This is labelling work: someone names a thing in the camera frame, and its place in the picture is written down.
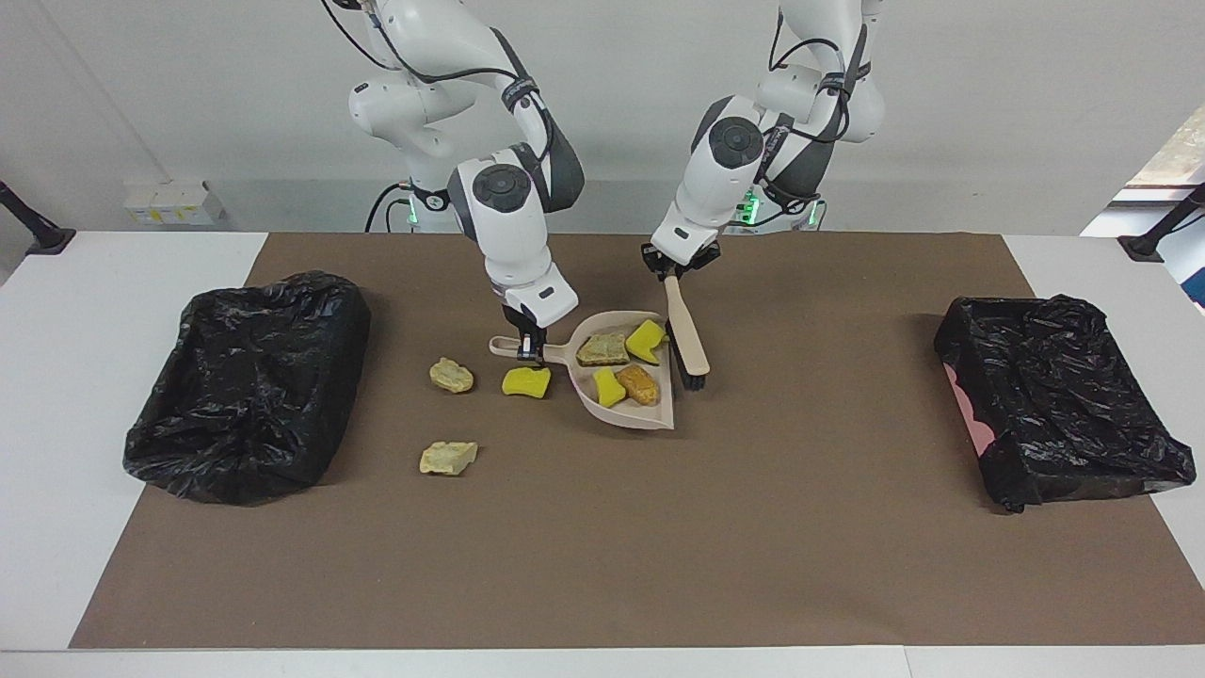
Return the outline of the tan foam chunk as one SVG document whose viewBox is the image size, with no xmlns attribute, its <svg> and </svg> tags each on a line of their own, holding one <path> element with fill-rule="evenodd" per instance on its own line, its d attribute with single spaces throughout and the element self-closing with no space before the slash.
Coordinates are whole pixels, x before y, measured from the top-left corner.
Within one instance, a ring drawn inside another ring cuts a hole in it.
<svg viewBox="0 0 1205 678">
<path fill-rule="evenodd" d="M 463 364 L 447 359 L 447 356 L 440 356 L 430 369 L 427 369 L 427 376 L 434 387 L 453 395 L 470 393 L 476 385 L 474 373 Z"/>
<path fill-rule="evenodd" d="M 625 334 L 590 334 L 575 352 L 581 366 L 621 366 L 630 361 Z"/>
<path fill-rule="evenodd" d="M 477 459 L 477 442 L 437 441 L 427 447 L 419 458 L 422 474 L 460 476 Z"/>
</svg>

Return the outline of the beige brush with black bristles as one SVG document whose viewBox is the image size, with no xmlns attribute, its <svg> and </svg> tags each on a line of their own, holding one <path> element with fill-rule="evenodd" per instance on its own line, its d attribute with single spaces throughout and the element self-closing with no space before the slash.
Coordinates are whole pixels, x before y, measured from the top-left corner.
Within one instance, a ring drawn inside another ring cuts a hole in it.
<svg viewBox="0 0 1205 678">
<path fill-rule="evenodd" d="M 689 391 L 701 391 L 711 372 L 709 356 L 700 340 L 677 276 L 666 275 L 664 287 L 668 295 L 668 334 L 677 350 L 682 385 Z"/>
</svg>

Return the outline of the notched yellow green sponge piece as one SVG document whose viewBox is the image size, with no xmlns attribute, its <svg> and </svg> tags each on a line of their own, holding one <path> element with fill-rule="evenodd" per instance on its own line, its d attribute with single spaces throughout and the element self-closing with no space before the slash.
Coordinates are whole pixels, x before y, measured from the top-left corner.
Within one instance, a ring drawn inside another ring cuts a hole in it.
<svg viewBox="0 0 1205 678">
<path fill-rule="evenodd" d="M 659 365 L 660 359 L 657 350 L 666 340 L 668 332 L 658 322 L 645 320 L 627 336 L 624 346 L 629 356 L 651 365 Z"/>
</svg>

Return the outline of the brown cork piece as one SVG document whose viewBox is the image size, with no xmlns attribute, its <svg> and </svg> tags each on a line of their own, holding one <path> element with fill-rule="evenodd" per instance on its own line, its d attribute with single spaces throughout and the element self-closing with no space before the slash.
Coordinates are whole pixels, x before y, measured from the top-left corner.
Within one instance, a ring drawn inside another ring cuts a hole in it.
<svg viewBox="0 0 1205 678">
<path fill-rule="evenodd" d="M 640 405 L 659 403 L 660 389 L 654 377 L 643 366 L 630 364 L 615 373 L 627 396 Z"/>
</svg>

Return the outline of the beige plastic dustpan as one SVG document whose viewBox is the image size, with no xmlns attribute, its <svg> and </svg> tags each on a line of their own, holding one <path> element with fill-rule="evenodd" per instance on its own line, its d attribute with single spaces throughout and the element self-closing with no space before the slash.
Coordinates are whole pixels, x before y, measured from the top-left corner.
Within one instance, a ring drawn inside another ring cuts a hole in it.
<svg viewBox="0 0 1205 678">
<path fill-rule="evenodd" d="M 545 361 L 551 365 L 562 365 L 568 375 L 568 383 L 584 403 L 584 409 L 600 421 L 616 428 L 633 428 L 645 430 L 674 429 L 674 394 L 670 356 L 668 356 L 668 342 L 664 342 L 657 355 L 659 365 L 642 362 L 634 356 L 630 361 L 621 366 L 610 366 L 618 372 L 624 366 L 637 364 L 643 366 L 652 377 L 656 378 L 660 389 L 659 403 L 640 405 L 627 397 L 615 408 L 606 409 L 596 400 L 596 387 L 594 385 L 594 370 L 599 366 L 581 366 L 575 360 L 575 352 L 584 343 L 590 334 L 625 334 L 635 331 L 645 320 L 658 322 L 662 328 L 666 322 L 662 316 L 652 312 L 602 312 L 587 317 L 571 334 L 565 344 L 545 344 Z"/>
</svg>

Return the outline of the bin lined with black bag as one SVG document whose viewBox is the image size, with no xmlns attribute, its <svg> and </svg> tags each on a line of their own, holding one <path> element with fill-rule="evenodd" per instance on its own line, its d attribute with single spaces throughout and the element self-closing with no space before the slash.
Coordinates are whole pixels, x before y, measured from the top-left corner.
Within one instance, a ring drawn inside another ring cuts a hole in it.
<svg viewBox="0 0 1205 678">
<path fill-rule="evenodd" d="M 374 313 L 311 270 L 186 303 L 123 468 L 178 499 L 255 506 L 322 481 L 343 442 Z"/>
</svg>

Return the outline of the pink bin with black bag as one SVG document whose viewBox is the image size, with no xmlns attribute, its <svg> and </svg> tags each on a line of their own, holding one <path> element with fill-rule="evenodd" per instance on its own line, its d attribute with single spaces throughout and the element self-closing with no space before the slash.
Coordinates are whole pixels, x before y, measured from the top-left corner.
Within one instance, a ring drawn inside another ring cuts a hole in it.
<svg viewBox="0 0 1205 678">
<path fill-rule="evenodd" d="M 956 297 L 934 338 L 988 497 L 1007 512 L 1189 487 L 1197 464 L 1097 305 Z"/>
</svg>

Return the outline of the brown table mat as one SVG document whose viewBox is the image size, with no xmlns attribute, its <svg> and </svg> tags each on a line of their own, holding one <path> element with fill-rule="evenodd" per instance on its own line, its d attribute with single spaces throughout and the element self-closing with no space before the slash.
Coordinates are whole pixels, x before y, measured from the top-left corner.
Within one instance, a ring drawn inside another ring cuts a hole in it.
<svg viewBox="0 0 1205 678">
<path fill-rule="evenodd" d="M 594 420 L 565 375 L 501 395 L 506 325 L 460 235 L 277 234 L 374 309 L 317 488 L 255 508 L 139 497 L 74 649 L 1205 644 L 1152 499 L 1006 515 L 931 340 L 1030 288 L 1001 237 L 735 237 L 684 294 L 712 361 L 672 430 Z M 434 387 L 447 356 L 470 393 Z M 434 442 L 477 442 L 460 476 Z"/>
</svg>

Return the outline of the white wall socket box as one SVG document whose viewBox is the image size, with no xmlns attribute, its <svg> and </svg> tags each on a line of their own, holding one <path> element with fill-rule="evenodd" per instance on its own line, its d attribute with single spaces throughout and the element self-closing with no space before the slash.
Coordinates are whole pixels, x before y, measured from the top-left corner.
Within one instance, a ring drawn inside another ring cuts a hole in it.
<svg viewBox="0 0 1205 678">
<path fill-rule="evenodd" d="M 127 182 L 124 210 L 137 226 L 224 226 L 225 206 L 205 181 Z"/>
</svg>

